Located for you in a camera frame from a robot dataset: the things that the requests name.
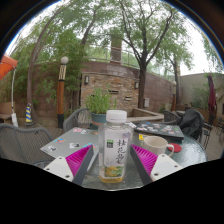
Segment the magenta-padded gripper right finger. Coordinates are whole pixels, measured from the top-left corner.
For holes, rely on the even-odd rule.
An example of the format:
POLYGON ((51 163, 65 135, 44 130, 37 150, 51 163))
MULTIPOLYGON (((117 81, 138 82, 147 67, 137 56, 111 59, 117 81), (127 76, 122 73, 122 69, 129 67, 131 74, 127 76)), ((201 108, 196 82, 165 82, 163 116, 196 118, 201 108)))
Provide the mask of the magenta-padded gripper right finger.
POLYGON ((131 145, 130 154, 144 185, 182 169, 168 155, 156 155, 140 146, 131 145))

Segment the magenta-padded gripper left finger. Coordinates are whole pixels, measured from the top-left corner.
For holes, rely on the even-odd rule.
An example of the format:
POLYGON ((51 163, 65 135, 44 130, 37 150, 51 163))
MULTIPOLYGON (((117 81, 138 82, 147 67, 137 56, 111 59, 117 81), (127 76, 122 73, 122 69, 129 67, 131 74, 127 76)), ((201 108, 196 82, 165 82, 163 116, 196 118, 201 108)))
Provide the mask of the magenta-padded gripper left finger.
POLYGON ((93 155, 93 145, 87 145, 67 157, 57 157, 44 170, 81 186, 93 155))

